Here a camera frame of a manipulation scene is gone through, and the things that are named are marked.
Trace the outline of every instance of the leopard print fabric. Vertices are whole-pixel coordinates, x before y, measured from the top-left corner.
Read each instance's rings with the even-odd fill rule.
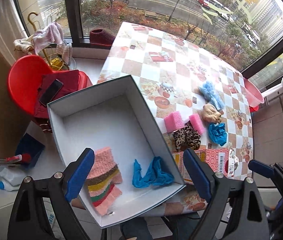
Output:
[[[179,129],[173,133],[177,151],[180,151],[182,146],[190,147],[193,150],[198,150],[200,147],[200,135],[193,129],[190,122],[185,124],[185,128]]]

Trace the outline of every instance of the white box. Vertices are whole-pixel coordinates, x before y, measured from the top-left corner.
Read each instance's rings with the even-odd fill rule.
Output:
[[[109,146],[118,163],[123,192],[108,213],[101,216],[92,205],[87,186],[80,191],[85,208],[101,228],[110,227],[158,206],[181,189],[185,182],[143,96],[131,76],[110,80],[77,91],[48,104],[49,119],[59,155],[67,166],[88,147]],[[154,156],[162,157],[174,176],[166,186],[135,188],[133,163],[137,159],[142,176]]]

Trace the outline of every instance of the bicycle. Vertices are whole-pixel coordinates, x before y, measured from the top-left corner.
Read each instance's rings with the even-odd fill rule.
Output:
[[[128,5],[129,4],[129,0],[123,0],[123,3]]]

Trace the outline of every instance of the jeans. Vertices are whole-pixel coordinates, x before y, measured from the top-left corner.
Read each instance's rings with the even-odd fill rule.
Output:
[[[197,212],[192,214],[184,214],[168,217],[172,227],[173,240],[188,240],[191,233],[199,223],[200,216]],[[153,240],[149,233],[147,223],[143,217],[136,217],[120,224],[122,237],[120,240],[125,240],[137,237],[137,240]]]

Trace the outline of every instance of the pink sponge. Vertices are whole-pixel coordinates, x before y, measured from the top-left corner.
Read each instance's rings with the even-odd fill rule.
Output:
[[[164,118],[164,121],[167,132],[173,132],[185,127],[179,111],[170,113]]]
[[[205,127],[203,126],[203,123],[199,117],[199,114],[192,114],[189,117],[190,123],[192,125],[192,127],[194,128],[194,130],[196,130],[198,132],[199,135],[202,135],[205,132]]]

